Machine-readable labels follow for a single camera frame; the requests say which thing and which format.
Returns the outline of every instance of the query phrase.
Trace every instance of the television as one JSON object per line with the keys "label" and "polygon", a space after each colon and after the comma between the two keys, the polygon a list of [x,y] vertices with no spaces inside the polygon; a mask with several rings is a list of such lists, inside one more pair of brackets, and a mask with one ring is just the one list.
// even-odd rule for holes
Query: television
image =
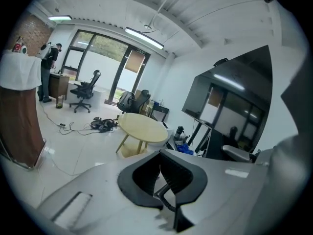
{"label": "television", "polygon": [[252,151],[263,132],[272,95],[268,46],[195,77],[182,111]]}

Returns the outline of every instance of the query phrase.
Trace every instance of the white tile floor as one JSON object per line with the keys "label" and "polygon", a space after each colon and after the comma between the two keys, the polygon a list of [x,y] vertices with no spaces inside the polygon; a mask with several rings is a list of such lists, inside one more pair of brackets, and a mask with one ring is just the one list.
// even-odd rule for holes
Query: white tile floor
{"label": "white tile floor", "polygon": [[[114,119],[120,113],[117,107],[105,104],[97,110],[91,108],[91,113],[84,108],[79,108],[77,113],[74,113],[73,108],[69,108],[68,104],[64,104],[62,109],[56,109],[54,100],[42,106],[55,123],[64,123],[68,126],[74,122],[73,129],[88,128],[87,124],[94,117]],[[120,152],[115,153],[125,136],[119,127],[115,127],[110,133],[81,136],[77,132],[72,132],[63,136],[59,133],[59,127],[46,117],[42,106],[37,102],[39,125],[42,136],[46,139],[46,149],[39,169],[26,171],[0,156],[8,182],[16,196],[35,208],[77,174],[97,165],[124,159]],[[156,148],[148,146],[147,150],[154,151]]]}

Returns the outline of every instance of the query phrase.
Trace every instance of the backpack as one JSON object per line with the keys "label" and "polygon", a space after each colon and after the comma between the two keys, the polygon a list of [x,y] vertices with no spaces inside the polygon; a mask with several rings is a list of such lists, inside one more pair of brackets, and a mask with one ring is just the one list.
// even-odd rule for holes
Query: backpack
{"label": "backpack", "polygon": [[112,119],[102,120],[99,117],[95,117],[93,120],[94,121],[90,123],[90,127],[99,130],[100,133],[112,131],[113,127],[117,126],[117,122],[114,122]]}
{"label": "backpack", "polygon": [[50,53],[51,53],[51,42],[41,46],[41,48],[38,51],[36,57],[39,57],[40,59],[45,60],[45,59],[47,59],[49,57]]}
{"label": "backpack", "polygon": [[133,100],[135,99],[135,95],[132,92],[124,92],[119,99],[119,106],[124,109],[124,111],[128,111],[132,108]]}

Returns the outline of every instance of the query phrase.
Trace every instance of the ceiling light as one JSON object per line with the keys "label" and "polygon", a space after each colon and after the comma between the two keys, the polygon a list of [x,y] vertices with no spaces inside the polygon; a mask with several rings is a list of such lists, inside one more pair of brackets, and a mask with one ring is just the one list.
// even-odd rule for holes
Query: ceiling light
{"label": "ceiling light", "polygon": [[50,20],[55,21],[55,20],[71,20],[71,16],[55,16],[55,17],[49,17]]}
{"label": "ceiling light", "polygon": [[254,114],[250,113],[250,116],[251,117],[254,117],[254,118],[258,118],[257,116],[255,116]]}
{"label": "ceiling light", "polygon": [[164,48],[164,45],[160,44],[159,42],[157,42],[156,40],[152,39],[151,37],[148,37],[148,36],[142,34],[139,31],[136,31],[136,30],[128,28],[128,27],[125,28],[125,31],[127,33],[135,36],[135,37],[138,37],[138,38],[140,38],[140,39],[142,39],[142,40],[144,40],[144,41],[154,45],[155,47],[157,47],[159,49],[163,49]]}
{"label": "ceiling light", "polygon": [[223,76],[220,76],[220,75],[217,75],[217,74],[215,74],[214,76],[215,76],[216,78],[218,78],[219,80],[222,80],[222,81],[224,81],[224,82],[226,82],[226,83],[228,83],[228,84],[230,84],[230,85],[232,85],[232,86],[238,88],[239,90],[242,90],[242,91],[243,91],[243,90],[245,89],[242,85],[237,84],[236,82],[231,81],[230,79],[228,79],[228,78],[226,78],[226,77],[223,77]]}

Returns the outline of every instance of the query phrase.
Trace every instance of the black pants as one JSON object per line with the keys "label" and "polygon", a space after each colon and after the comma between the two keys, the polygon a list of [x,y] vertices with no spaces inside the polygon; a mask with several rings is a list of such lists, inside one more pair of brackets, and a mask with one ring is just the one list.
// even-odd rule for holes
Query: black pants
{"label": "black pants", "polygon": [[49,78],[50,78],[50,69],[41,67],[41,86],[38,88],[39,98],[49,98]]}

